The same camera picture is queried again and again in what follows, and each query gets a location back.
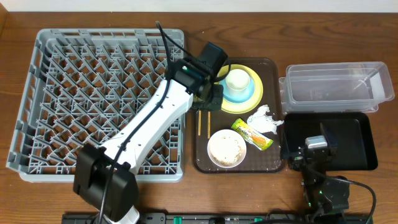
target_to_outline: plastic container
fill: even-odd
[[[282,112],[375,112],[394,99],[382,62],[291,65],[279,79]]]
[[[166,29],[183,46],[183,32]],[[183,52],[169,43],[174,60]],[[107,141],[164,78],[157,29],[44,29],[37,34],[6,166],[29,182],[73,182],[84,144]],[[184,115],[141,165],[140,182],[183,176]]]

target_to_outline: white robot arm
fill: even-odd
[[[221,48],[208,43],[198,58],[169,62],[168,79],[126,127],[98,148],[84,145],[76,162],[73,191],[113,223],[137,222],[139,167],[161,135],[193,104],[204,110],[221,108],[223,87],[214,83],[221,80],[217,73],[227,59]],[[199,103],[193,103],[194,96]]]
[[[162,103],[162,107],[133,135],[126,146],[126,150],[120,155],[118,163],[123,164],[128,162],[131,165],[130,171],[133,174],[138,173],[139,167],[144,162],[146,155],[148,155],[150,149],[152,149],[167,128],[192,106],[193,94],[188,94],[187,88],[175,80],[171,80],[170,82],[170,88],[166,99]],[[106,148],[105,154],[108,157],[112,159],[115,157],[119,146],[126,140],[128,134],[154,109],[164,94],[166,84],[167,81],[163,80],[154,96],[140,110],[137,116],[123,130],[101,145]],[[120,221],[116,223],[111,221],[111,223],[135,224],[138,219],[139,212],[133,206]]]

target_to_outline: wooden table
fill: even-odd
[[[397,14],[297,13],[9,13],[0,38],[0,222],[60,223],[64,213],[94,212],[72,184],[31,184],[5,168],[36,34],[43,28],[140,28],[185,31],[189,50],[207,41],[230,57],[268,57],[285,76],[291,64],[382,61],[398,91]],[[368,114],[379,167],[371,172],[331,172],[368,184],[377,195],[377,224],[398,220],[398,100]],[[188,115],[187,123],[192,122]],[[206,175],[192,166],[192,130],[187,128],[185,176],[177,184],[140,184],[141,211],[169,213],[255,213],[303,207],[301,175]],[[350,188],[350,212],[368,213],[371,195]]]

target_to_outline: plastic grid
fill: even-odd
[[[105,31],[107,35],[103,30],[39,32],[32,58],[34,65],[31,64],[28,74],[28,90],[25,86],[21,103],[24,109],[22,113],[20,110],[16,126],[18,134],[22,133],[22,144],[17,147],[21,153],[11,150],[8,167],[15,170],[12,163],[18,163],[16,171],[34,175],[73,174],[78,151],[84,144],[98,146],[110,139],[155,93],[167,66],[163,42],[157,35],[159,32],[142,29]],[[40,40],[40,34],[48,32],[55,39]],[[137,41],[129,45],[128,40]],[[183,45],[183,34],[182,39],[176,41]],[[36,51],[40,54],[39,63]],[[172,60],[183,57],[175,46],[170,46],[170,53]],[[39,106],[40,112],[33,113],[32,105]],[[184,118],[176,120],[155,144],[141,166],[137,180],[143,174],[177,175],[171,179],[152,175],[153,179],[142,179],[146,181],[181,178]]]

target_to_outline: green wrapper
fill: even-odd
[[[274,142],[263,136],[261,133],[250,127],[241,118],[238,118],[231,127],[237,133],[239,133],[245,141],[250,144],[257,146],[260,150],[264,151]]]

